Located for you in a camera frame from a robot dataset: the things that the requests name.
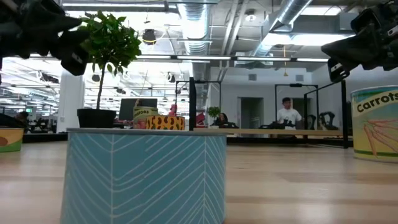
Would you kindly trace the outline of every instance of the column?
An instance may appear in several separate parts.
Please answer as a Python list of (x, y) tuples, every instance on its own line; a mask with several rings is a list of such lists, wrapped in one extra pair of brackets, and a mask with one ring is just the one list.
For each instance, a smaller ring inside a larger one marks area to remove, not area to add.
[(74, 76), (62, 70), (60, 84), (60, 102), (58, 104), (57, 133), (67, 128), (79, 128), (77, 109), (84, 108), (84, 76)]

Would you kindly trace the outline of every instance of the white shirt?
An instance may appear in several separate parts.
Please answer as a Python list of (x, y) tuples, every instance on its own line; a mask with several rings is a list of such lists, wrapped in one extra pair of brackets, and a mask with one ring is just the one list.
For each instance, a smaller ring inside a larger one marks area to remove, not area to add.
[[(289, 123), (289, 121), (292, 122), (293, 125), (296, 124), (296, 121), (301, 121), (302, 117), (299, 114), (299, 112), (295, 109), (280, 109), (278, 111), (278, 115), (277, 115), (277, 119), (279, 123), (283, 123), (284, 120), (287, 120), (287, 122)], [(296, 130), (296, 127), (285, 127), (286, 130)]]

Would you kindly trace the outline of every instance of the air duct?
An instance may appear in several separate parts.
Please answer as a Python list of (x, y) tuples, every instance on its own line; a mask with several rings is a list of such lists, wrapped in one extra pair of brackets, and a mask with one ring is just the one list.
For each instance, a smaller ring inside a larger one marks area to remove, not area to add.
[(264, 21), (262, 32), (265, 35), (262, 42), (251, 52), (252, 57), (265, 57), (268, 55), (272, 45), (267, 45), (267, 35), (270, 31), (284, 27), (286, 31), (293, 28), (293, 22), (304, 11), (312, 0), (284, 0), (280, 9), (269, 14)]
[[(208, 4), (178, 4), (178, 10), (183, 19), (184, 39), (203, 40), (208, 36), (209, 5)], [(186, 41), (185, 48), (189, 55), (208, 54), (208, 42)], [(192, 63), (193, 78), (195, 80), (208, 80), (206, 63)], [(206, 89), (208, 85), (197, 85), (198, 97), (201, 98), (199, 108), (205, 105)]]

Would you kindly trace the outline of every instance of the small tree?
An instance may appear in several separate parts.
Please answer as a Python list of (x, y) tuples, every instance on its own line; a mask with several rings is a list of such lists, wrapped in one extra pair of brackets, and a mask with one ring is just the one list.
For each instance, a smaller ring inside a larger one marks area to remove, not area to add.
[(211, 106), (207, 108), (207, 113), (209, 114), (210, 117), (216, 118), (218, 115), (220, 115), (221, 110), (218, 106)]
[(104, 83), (105, 69), (113, 72), (116, 76), (118, 72), (123, 73), (133, 60), (141, 55), (138, 39), (138, 32), (133, 28), (123, 26), (126, 17), (115, 18), (112, 14), (104, 15), (101, 11), (96, 14), (85, 14), (81, 20), (85, 26), (79, 29), (87, 30), (90, 37), (82, 43), (90, 55), (90, 62), (101, 69), (101, 80), (99, 81), (99, 91), (97, 107), (100, 108), (102, 86)]

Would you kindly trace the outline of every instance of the desk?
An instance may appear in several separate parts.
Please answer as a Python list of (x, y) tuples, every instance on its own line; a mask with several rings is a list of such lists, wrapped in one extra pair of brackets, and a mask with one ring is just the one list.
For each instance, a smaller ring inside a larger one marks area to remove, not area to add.
[(342, 136), (341, 131), (322, 131), (322, 130), (282, 130), (282, 129), (206, 129), (194, 128), (198, 133), (227, 133), (227, 134), (286, 134), (298, 136)]
[(61, 223), (224, 222), (225, 134), (68, 132)]

